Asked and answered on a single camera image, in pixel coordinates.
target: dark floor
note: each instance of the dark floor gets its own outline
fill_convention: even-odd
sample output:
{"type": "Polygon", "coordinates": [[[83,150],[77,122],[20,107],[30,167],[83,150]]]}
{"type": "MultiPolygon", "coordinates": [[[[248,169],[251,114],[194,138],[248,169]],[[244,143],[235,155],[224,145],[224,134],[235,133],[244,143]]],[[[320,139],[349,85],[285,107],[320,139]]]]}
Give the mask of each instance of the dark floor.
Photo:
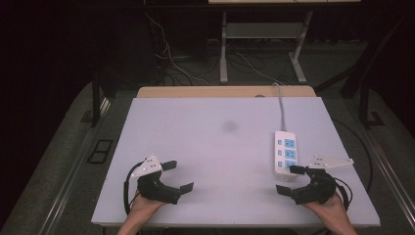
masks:
{"type": "MultiPolygon", "coordinates": [[[[353,65],[365,48],[360,42],[336,44],[315,42],[306,44],[300,54],[307,84],[316,86],[353,65]]],[[[259,71],[285,85],[296,85],[296,77],[288,59],[294,44],[289,41],[273,41],[266,47],[241,46],[237,41],[228,46],[228,85],[270,85],[273,80],[263,77],[250,68],[234,52],[246,56],[259,71]]],[[[212,50],[207,61],[194,60],[186,54],[173,55],[176,64],[207,80],[210,85],[219,82],[218,51],[212,50]]],[[[189,85],[190,80],[180,71],[167,70],[168,75],[160,85],[189,85]]],[[[194,85],[205,85],[191,78],[194,85]]],[[[370,180],[370,161],[373,182],[368,192],[380,218],[381,227],[359,228],[360,234],[414,234],[414,228],[405,215],[401,198],[396,194],[395,182],[378,158],[384,158],[394,170],[398,183],[408,198],[415,198],[413,188],[415,140],[399,119],[375,92],[370,94],[369,108],[376,112],[385,125],[362,127],[357,120],[358,97],[342,99],[339,91],[343,81],[319,92],[334,120],[349,156],[354,159],[357,173],[364,185],[370,180]],[[370,159],[365,153],[368,148],[370,159]]],[[[92,95],[86,86],[73,101],[65,119],[50,143],[36,172],[30,179],[1,234],[102,234],[103,228],[90,222],[103,181],[111,163],[116,141],[136,90],[119,90],[115,98],[103,106],[103,116],[95,128],[82,121],[90,112],[92,95]],[[96,143],[110,139],[113,144],[104,164],[88,164],[96,143]]],[[[312,234],[319,228],[296,229],[299,234],[312,234]]],[[[106,229],[115,234],[116,228],[106,229]]],[[[146,230],[159,233],[159,230],[146,230]]]]}

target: hand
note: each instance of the hand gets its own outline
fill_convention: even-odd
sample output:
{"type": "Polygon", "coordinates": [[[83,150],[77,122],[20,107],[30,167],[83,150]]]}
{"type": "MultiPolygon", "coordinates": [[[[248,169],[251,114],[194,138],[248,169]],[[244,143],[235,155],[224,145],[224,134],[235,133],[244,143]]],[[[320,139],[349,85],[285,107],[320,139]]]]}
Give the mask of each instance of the hand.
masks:
{"type": "Polygon", "coordinates": [[[342,198],[337,192],[323,205],[318,203],[308,203],[303,206],[312,210],[334,234],[357,234],[348,219],[342,198]]]}
{"type": "Polygon", "coordinates": [[[127,219],[118,230],[117,235],[135,235],[141,227],[155,214],[163,202],[152,201],[138,195],[133,202],[127,219]]]}

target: floor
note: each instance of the floor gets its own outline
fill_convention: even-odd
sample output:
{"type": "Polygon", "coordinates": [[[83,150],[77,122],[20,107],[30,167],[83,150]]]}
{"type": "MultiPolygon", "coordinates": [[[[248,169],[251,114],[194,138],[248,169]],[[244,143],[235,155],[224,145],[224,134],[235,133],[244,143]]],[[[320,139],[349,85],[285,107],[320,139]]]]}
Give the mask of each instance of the floor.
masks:
{"type": "MultiPolygon", "coordinates": [[[[300,54],[306,85],[315,87],[346,70],[358,60],[365,46],[357,41],[306,43],[300,54]]],[[[292,41],[231,41],[227,47],[228,85],[270,85],[274,79],[285,85],[297,85],[288,58],[288,52],[293,49],[292,41]]],[[[173,67],[166,70],[160,85],[206,85],[206,81],[210,85],[222,85],[218,45],[213,43],[209,51],[207,60],[195,60],[186,52],[174,52],[172,58],[176,65],[192,76],[186,77],[173,67]]],[[[343,83],[338,82],[317,95],[323,98],[349,156],[355,161],[354,167],[362,183],[370,187],[368,194],[381,218],[381,227],[358,228],[357,231],[369,235],[415,234],[413,222],[407,219],[414,212],[413,205],[402,209],[415,198],[412,186],[415,140],[375,92],[370,94],[369,109],[376,112],[385,125],[365,129],[357,120],[358,96],[345,100],[339,94],[343,83]],[[392,167],[392,173],[385,168],[385,163],[392,167]],[[405,193],[407,197],[403,197],[403,202],[409,198],[406,204],[401,196],[405,193]]],[[[117,228],[103,229],[90,220],[136,92],[119,90],[115,98],[106,99],[96,127],[91,127],[90,122],[91,85],[79,93],[0,234],[116,234],[117,228]],[[103,164],[89,164],[88,158],[100,140],[113,141],[107,159],[103,164]]],[[[320,228],[293,229],[300,235],[322,234],[315,233],[320,228]]],[[[269,230],[266,234],[276,232],[269,230]]],[[[144,233],[160,234],[160,231],[146,229],[144,233]]]]}

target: gray carpet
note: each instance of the gray carpet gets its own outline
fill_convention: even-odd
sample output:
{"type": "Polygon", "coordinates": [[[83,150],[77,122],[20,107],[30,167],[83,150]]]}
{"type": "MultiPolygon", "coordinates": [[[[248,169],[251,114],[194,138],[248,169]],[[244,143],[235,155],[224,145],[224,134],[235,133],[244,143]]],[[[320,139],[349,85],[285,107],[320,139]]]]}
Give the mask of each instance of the gray carpet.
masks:
{"type": "MultiPolygon", "coordinates": [[[[228,85],[269,85],[273,81],[254,72],[244,60],[233,52],[240,52],[257,69],[286,85],[298,84],[291,68],[287,53],[293,50],[294,44],[276,41],[260,48],[234,43],[228,47],[229,83],[228,85]]],[[[306,44],[300,54],[307,85],[315,86],[347,69],[357,61],[365,48],[360,42],[340,42],[337,44],[306,44]]],[[[198,73],[198,78],[206,79],[211,85],[220,85],[218,71],[218,51],[211,53],[207,61],[177,59],[177,64],[198,73]]],[[[190,81],[181,72],[168,70],[164,85],[189,85],[190,81]]],[[[192,79],[194,85],[204,85],[202,81],[192,79]]],[[[364,185],[369,182],[369,160],[359,139],[363,139],[362,128],[357,121],[357,99],[343,100],[339,90],[343,83],[339,82],[319,93],[335,119],[349,156],[354,159],[357,173],[364,185]]],[[[101,187],[111,163],[112,153],[122,130],[134,90],[119,91],[111,106],[100,120],[100,124],[91,128],[90,123],[80,122],[85,112],[91,110],[90,87],[87,86],[73,101],[67,117],[57,131],[42,162],[33,174],[18,204],[4,226],[1,234],[38,234],[55,198],[59,195],[66,176],[71,172],[75,161],[81,158],[73,180],[73,188],[68,192],[68,200],[60,211],[57,222],[50,226],[50,234],[102,234],[103,228],[90,222],[101,187]],[[113,140],[110,154],[104,164],[86,162],[93,148],[100,139],[113,140]]],[[[370,111],[377,112],[384,121],[384,126],[374,126],[369,131],[382,146],[393,169],[408,194],[415,198],[412,187],[415,166],[415,141],[393,112],[385,105],[382,98],[371,93],[370,111]]],[[[381,218],[381,227],[358,229],[360,234],[414,234],[412,227],[404,216],[385,177],[373,161],[373,183],[369,196],[381,218]]],[[[299,234],[312,234],[318,228],[295,229],[299,234]]],[[[116,234],[116,228],[106,229],[107,234],[116,234]]],[[[158,229],[144,231],[147,234],[160,234],[158,229]]]]}

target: dark background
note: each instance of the dark background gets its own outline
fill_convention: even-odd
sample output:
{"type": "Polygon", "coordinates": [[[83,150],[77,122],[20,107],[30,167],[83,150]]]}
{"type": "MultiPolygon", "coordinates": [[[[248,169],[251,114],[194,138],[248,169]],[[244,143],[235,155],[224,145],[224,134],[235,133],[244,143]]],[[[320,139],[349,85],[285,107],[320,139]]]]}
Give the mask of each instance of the dark background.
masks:
{"type": "MultiPolygon", "coordinates": [[[[205,3],[176,4],[189,2],[205,3]]],[[[376,49],[379,41],[373,37],[382,37],[409,2],[364,1],[357,9],[320,10],[313,15],[308,41],[357,39],[374,43],[370,48],[376,49]]],[[[119,89],[154,85],[160,79],[153,56],[157,36],[149,36],[151,29],[142,13],[79,10],[75,4],[62,0],[0,1],[1,136],[5,150],[0,160],[0,227],[71,102],[91,81],[94,71],[99,73],[106,96],[114,96],[119,89]]],[[[414,15],[406,17],[368,74],[374,89],[411,133],[415,132],[411,95],[415,88],[414,15]]],[[[266,21],[270,16],[244,14],[243,19],[266,21]]],[[[221,17],[217,12],[169,12],[159,17],[172,47],[194,54],[202,56],[206,39],[220,36],[221,17]]],[[[373,51],[365,52],[368,58],[373,51]]]]}

